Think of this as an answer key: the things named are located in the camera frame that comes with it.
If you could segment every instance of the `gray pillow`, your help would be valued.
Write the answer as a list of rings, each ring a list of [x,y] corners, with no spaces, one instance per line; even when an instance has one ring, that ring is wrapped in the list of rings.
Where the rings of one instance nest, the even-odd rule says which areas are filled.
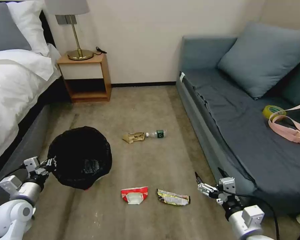
[[[258,99],[298,63],[300,30],[250,22],[218,68]]]
[[[31,47],[13,21],[7,4],[0,3],[0,51],[9,49],[31,50]]]

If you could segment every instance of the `bed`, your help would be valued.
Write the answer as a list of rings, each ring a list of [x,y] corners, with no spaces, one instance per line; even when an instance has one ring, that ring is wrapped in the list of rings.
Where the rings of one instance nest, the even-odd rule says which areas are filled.
[[[40,153],[47,131],[49,104],[69,100],[56,67],[60,54],[42,12],[42,3],[7,2],[5,5],[31,49],[14,46],[0,51],[0,180],[24,159]],[[16,175],[26,177],[22,170]],[[0,189],[0,204],[7,200],[8,196]]]

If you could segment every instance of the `lamp shade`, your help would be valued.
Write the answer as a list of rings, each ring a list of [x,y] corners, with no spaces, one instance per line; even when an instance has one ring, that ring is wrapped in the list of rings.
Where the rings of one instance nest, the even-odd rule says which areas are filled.
[[[89,12],[86,0],[45,0],[48,13],[53,15],[78,15]]]

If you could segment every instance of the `roll of tape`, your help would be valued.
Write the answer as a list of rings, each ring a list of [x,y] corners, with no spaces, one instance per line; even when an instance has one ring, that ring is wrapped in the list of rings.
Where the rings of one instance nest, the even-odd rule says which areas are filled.
[[[277,115],[287,115],[287,112],[285,110],[283,110],[281,107],[277,107],[277,106],[273,106],[273,105],[265,106],[265,108],[262,111],[262,114],[264,115],[264,117],[266,119],[269,119],[273,113],[279,112],[279,111],[280,111],[280,113],[278,113]]]

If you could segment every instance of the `carpet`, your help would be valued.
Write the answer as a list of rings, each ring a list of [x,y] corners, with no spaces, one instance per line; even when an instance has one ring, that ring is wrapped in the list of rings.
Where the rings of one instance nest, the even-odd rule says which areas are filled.
[[[197,190],[194,171],[206,183],[215,182],[175,86],[114,88],[110,102],[53,105],[40,159],[56,136],[82,126],[107,138],[112,169],[87,191],[63,186],[51,174],[25,240],[235,240],[222,207]],[[167,129],[168,136],[133,144],[121,139],[126,132],[157,129]],[[149,195],[140,205],[122,200],[121,189],[142,186]],[[191,204],[164,204],[157,188],[190,195]],[[262,226],[275,237],[272,218]],[[279,218],[279,227],[281,240],[300,234],[300,225],[288,216]]]

